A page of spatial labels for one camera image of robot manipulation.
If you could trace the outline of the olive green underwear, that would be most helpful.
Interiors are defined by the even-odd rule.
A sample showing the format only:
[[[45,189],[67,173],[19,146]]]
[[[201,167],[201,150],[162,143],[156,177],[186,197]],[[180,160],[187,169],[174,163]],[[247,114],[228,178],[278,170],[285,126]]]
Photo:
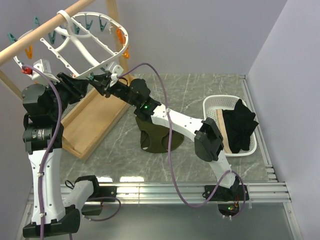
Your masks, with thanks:
[[[140,148],[142,150],[152,154],[168,152],[170,136],[168,127],[142,121],[137,116],[135,121],[140,130]]]

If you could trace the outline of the white plastic clip hanger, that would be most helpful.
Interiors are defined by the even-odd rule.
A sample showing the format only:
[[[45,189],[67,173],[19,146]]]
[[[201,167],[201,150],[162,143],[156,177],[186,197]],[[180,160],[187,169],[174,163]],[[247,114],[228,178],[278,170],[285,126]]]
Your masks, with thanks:
[[[105,69],[105,73],[108,72],[107,66],[111,62],[115,62],[115,59],[118,59],[119,57],[123,56],[123,53],[126,49],[129,48],[129,37],[128,32],[126,29],[120,25],[118,22],[116,22],[111,17],[97,12],[79,12],[75,14],[74,16],[69,16],[67,12],[64,10],[60,10],[57,12],[58,15],[61,15],[65,18],[66,23],[64,24],[64,27],[58,26],[54,29],[56,31],[56,39],[55,43],[51,44],[50,41],[46,41],[43,37],[40,38],[40,41],[46,45],[49,51],[51,51],[57,59],[59,59],[65,67],[72,72],[71,77],[74,79],[81,79],[86,76],[88,76],[90,73],[94,73],[96,70],[100,70],[100,67],[103,67]],[[111,23],[113,25],[113,30],[117,30],[117,28],[120,28],[123,35],[124,44],[121,44],[122,47],[120,47],[120,50],[113,51],[111,50],[108,45],[101,42],[96,36],[94,36],[89,30],[86,30],[85,25],[82,25],[82,30],[80,31],[79,35],[75,34],[73,23],[77,23],[76,17],[85,17],[85,15],[90,17],[98,17],[99,15],[102,16],[102,21],[107,22],[106,28],[108,28],[108,24]],[[102,49],[109,53],[111,57],[109,57],[106,60],[103,60],[101,62],[97,61],[87,50],[87,48],[81,43],[81,39],[92,39],[94,40]],[[73,43],[75,47],[78,49],[78,51],[82,54],[82,56],[87,60],[87,62],[90,64],[90,68],[87,69],[84,72],[77,72],[72,65],[66,61],[60,52],[68,45],[68,43]]]

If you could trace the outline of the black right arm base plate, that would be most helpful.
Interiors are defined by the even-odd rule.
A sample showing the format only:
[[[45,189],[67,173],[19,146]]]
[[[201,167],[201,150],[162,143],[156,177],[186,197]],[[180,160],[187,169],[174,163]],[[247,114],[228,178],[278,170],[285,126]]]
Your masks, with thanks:
[[[202,197],[208,199],[215,187],[216,185],[205,185]],[[230,188],[218,186],[214,195],[210,198],[210,201],[230,202],[235,200],[243,201],[244,199],[248,201],[250,199],[250,196],[246,185],[244,185],[244,190],[245,194],[243,191],[243,186],[241,184],[238,187],[236,187],[235,191],[232,191]]]

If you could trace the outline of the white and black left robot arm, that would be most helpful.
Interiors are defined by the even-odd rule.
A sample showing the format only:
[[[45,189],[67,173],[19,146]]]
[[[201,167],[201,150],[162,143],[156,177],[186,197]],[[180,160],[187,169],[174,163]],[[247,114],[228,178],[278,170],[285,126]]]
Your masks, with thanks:
[[[94,175],[78,178],[67,197],[62,197],[60,162],[63,148],[62,114],[69,104],[87,94],[88,81],[59,73],[57,83],[34,83],[22,92],[26,110],[22,136],[32,169],[33,212],[23,227],[24,238],[70,235],[80,228],[82,209],[87,200],[96,201],[101,188]]]

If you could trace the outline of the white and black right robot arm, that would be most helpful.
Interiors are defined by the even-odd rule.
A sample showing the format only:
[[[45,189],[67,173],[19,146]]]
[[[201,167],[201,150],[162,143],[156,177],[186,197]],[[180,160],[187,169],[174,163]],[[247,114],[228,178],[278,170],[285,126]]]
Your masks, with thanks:
[[[94,75],[90,84],[104,97],[115,96],[135,107],[134,114],[142,121],[153,125],[172,128],[194,143],[198,158],[208,162],[220,181],[221,196],[226,200],[238,194],[239,178],[231,172],[226,158],[223,137],[216,122],[208,117],[205,120],[193,118],[167,108],[150,96],[150,89],[144,79],[136,78],[130,84],[115,79],[114,74]]]

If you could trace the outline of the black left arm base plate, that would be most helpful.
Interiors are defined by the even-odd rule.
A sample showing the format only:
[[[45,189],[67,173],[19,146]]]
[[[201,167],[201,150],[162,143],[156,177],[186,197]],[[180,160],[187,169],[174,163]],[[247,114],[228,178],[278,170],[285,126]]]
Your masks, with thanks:
[[[117,196],[117,187],[111,186],[100,186],[98,189],[98,198],[103,198],[102,202],[115,202]]]

